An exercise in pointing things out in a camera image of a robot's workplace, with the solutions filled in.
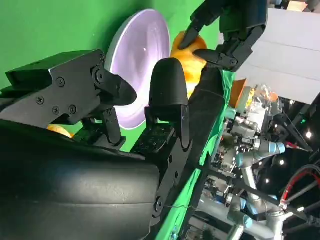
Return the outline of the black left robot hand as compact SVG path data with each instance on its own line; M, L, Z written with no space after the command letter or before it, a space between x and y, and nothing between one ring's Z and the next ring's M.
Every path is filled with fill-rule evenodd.
M205 0L191 15L191 23L178 48L189 47L202 28L217 19L223 44L215 50L198 49L193 54L215 68L235 73L253 53L252 47L266 30L268 1Z

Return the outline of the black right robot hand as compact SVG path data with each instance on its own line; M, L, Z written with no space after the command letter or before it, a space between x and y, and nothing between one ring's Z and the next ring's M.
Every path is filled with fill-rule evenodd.
M1 239L142 240L160 221L193 145L182 65L156 63L146 128L123 152L115 108L137 93L104 64L102 50L81 50L6 73Z

